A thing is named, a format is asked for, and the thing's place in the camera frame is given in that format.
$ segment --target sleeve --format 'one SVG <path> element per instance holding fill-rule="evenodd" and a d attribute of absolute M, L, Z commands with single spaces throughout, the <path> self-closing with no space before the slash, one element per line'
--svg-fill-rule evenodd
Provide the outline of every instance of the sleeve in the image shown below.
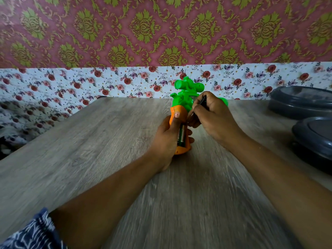
<path fill-rule="evenodd" d="M 15 232 L 5 242 L 0 244 L 0 249 L 44 248 L 68 249 L 60 239 L 46 208 L 43 208 L 36 214 L 26 227 Z"/>

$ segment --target battery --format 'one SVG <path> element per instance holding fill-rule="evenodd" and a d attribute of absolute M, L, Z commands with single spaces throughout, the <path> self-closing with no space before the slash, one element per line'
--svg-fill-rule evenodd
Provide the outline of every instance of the battery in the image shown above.
<path fill-rule="evenodd" d="M 185 124 L 181 124 L 178 136 L 178 146 L 180 147 L 186 146 L 186 133 L 187 133 L 187 126 Z"/>

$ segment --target wood grain tabletop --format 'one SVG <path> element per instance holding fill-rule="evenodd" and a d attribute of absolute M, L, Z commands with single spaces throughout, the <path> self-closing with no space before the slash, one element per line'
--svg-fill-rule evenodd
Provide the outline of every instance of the wood grain tabletop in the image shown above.
<path fill-rule="evenodd" d="M 171 102 L 100 98 L 0 161 L 0 240 L 141 156 Z M 229 108 L 250 137 L 332 190 L 331 176 L 289 148 L 295 121 L 267 103 L 231 100 Z M 103 248 L 299 248 L 243 165 L 202 126 L 193 137 L 192 150 L 150 180 Z"/>

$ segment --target person's right hand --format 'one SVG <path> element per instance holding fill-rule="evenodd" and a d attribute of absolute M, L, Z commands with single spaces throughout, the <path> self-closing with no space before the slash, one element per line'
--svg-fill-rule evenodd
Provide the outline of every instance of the person's right hand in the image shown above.
<path fill-rule="evenodd" d="M 206 95 L 206 104 L 209 110 L 199 105 L 204 95 Z M 198 119 L 197 117 L 189 118 L 188 126 L 197 128 L 202 124 L 206 132 L 227 149 L 239 138 L 246 136 L 235 122 L 229 108 L 211 92 L 203 92 L 197 97 L 192 110 L 188 113 L 188 117 L 193 112 L 195 112 Z"/>

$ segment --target toy gun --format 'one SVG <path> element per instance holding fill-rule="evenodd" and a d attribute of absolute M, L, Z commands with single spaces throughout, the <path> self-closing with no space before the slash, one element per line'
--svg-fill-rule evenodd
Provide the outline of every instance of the toy gun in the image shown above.
<path fill-rule="evenodd" d="M 169 125 L 172 124 L 175 112 L 180 112 L 182 124 L 179 131 L 178 146 L 175 151 L 176 155 L 180 155 L 190 150 L 186 121 L 194 100 L 199 96 L 198 93 L 204 91 L 204 85 L 202 83 L 194 83 L 189 77 L 184 77 L 183 80 L 177 80 L 174 86 L 176 89 L 181 89 L 181 91 L 178 94 L 172 93 L 170 95 L 173 98 L 173 103 Z M 220 99 L 228 106 L 228 101 L 225 98 Z M 200 104 L 206 108 L 206 96 L 204 96 Z"/>

